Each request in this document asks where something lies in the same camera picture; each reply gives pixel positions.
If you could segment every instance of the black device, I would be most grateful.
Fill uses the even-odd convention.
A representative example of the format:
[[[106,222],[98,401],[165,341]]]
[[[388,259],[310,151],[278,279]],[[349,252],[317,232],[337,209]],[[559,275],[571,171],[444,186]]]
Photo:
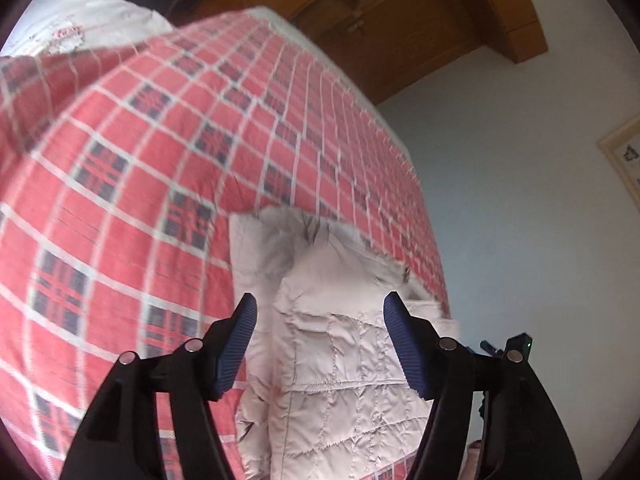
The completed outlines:
[[[440,338],[395,292],[383,308],[409,386],[433,400],[408,480],[458,478],[474,391],[485,395],[476,480],[581,479],[564,427],[529,365],[530,336],[509,339],[503,351],[485,344],[492,355],[483,356]],[[160,357],[121,354],[80,423],[61,480],[166,480],[157,392],[169,393],[184,479],[234,480],[208,402],[232,387],[256,319],[255,298],[245,294],[233,316],[213,323],[203,339]],[[36,478],[21,456],[0,456],[0,463],[11,458],[19,466],[13,478]]]

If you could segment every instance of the red plaid fabric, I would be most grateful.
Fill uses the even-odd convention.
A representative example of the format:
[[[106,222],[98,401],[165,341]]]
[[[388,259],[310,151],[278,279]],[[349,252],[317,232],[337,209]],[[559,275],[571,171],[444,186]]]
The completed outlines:
[[[446,312],[411,164],[340,74],[266,22],[0,59],[0,416],[43,478],[119,353],[169,352],[230,315],[229,215],[278,204],[355,225]],[[244,380],[212,405],[238,478]]]

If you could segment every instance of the bed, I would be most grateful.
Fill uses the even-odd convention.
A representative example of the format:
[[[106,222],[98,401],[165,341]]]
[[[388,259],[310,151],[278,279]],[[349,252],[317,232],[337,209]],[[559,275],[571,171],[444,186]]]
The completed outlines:
[[[38,475],[59,475],[121,352],[170,352],[251,290],[246,366],[212,404],[237,478],[404,478],[429,406],[382,298],[458,327],[420,183],[377,110],[267,9],[181,30],[129,9],[115,34],[116,14],[37,7],[3,50],[36,57],[0,60],[0,415]]]

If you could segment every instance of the bedsheet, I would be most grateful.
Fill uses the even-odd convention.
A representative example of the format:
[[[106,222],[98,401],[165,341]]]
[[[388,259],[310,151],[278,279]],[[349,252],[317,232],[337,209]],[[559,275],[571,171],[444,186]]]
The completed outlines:
[[[118,354],[170,352],[229,316],[233,212],[352,224],[448,312],[411,164],[339,72],[250,13],[0,59],[0,91],[0,416],[43,478]],[[245,379],[212,404],[238,478]]]

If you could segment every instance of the wooden furniture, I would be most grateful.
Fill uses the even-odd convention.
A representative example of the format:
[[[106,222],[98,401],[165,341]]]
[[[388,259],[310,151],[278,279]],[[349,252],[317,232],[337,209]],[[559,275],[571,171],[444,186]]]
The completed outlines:
[[[190,19],[254,6],[293,22],[374,104],[483,44],[514,63],[546,52],[531,0],[202,0]]]

